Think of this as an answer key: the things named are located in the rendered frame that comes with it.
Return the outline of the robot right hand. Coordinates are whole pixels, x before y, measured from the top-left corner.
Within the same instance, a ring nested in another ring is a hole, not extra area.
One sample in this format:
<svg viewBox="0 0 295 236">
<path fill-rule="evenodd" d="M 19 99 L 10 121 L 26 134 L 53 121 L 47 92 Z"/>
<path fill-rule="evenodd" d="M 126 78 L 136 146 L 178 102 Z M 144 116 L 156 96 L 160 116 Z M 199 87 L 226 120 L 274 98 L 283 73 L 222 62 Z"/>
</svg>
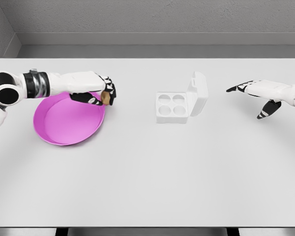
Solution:
<svg viewBox="0 0 295 236">
<path fill-rule="evenodd" d="M 291 105 L 294 104 L 293 99 L 295 98 L 292 86 L 268 80 L 248 81 L 226 90 L 226 92 L 232 91 L 240 91 L 250 96 L 268 100 L 257 119 L 263 119 L 274 114 L 281 107 L 282 101 L 291 102 Z"/>
</svg>

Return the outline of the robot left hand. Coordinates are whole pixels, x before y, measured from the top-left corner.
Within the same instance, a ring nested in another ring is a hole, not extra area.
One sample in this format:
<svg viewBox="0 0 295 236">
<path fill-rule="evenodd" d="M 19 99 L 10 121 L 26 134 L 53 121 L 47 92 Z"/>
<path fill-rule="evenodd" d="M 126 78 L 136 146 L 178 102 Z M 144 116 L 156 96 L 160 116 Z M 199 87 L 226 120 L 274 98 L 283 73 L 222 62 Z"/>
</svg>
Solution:
<svg viewBox="0 0 295 236">
<path fill-rule="evenodd" d="M 73 87 L 69 89 L 73 101 L 102 106 L 101 92 L 110 93 L 110 106 L 116 98 L 116 87 L 108 76 L 100 76 L 93 71 L 78 72 L 73 75 Z"/>
</svg>

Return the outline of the brown egg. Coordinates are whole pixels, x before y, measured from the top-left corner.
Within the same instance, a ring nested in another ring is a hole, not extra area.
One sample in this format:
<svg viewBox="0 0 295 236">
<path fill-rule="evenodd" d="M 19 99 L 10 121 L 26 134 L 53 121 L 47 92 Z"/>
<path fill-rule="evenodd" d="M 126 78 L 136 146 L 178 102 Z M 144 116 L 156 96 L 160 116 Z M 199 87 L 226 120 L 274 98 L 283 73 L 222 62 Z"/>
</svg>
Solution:
<svg viewBox="0 0 295 236">
<path fill-rule="evenodd" d="M 103 105 L 110 105 L 110 93 L 107 91 L 101 92 L 101 102 Z"/>
</svg>

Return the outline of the white egg box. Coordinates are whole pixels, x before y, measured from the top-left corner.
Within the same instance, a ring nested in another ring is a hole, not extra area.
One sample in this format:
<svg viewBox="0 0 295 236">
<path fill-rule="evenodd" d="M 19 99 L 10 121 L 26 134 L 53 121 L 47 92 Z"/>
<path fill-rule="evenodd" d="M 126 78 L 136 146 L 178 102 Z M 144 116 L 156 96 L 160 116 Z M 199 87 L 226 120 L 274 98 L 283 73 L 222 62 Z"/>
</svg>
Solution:
<svg viewBox="0 0 295 236">
<path fill-rule="evenodd" d="M 208 100 L 204 74 L 195 71 L 185 92 L 158 92 L 155 100 L 157 123 L 185 124 L 200 114 Z"/>
</svg>

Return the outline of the pink round plate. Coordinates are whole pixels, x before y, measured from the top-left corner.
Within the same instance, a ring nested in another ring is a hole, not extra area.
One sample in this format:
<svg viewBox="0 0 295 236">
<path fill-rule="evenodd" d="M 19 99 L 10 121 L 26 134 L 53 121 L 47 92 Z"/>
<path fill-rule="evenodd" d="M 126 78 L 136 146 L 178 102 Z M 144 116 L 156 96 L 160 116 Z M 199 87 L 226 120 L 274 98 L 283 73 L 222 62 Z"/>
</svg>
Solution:
<svg viewBox="0 0 295 236">
<path fill-rule="evenodd" d="M 69 93 L 50 96 L 37 106 L 33 126 L 44 141 L 58 146 L 73 145 L 92 136 L 101 126 L 105 106 L 81 103 Z"/>
</svg>

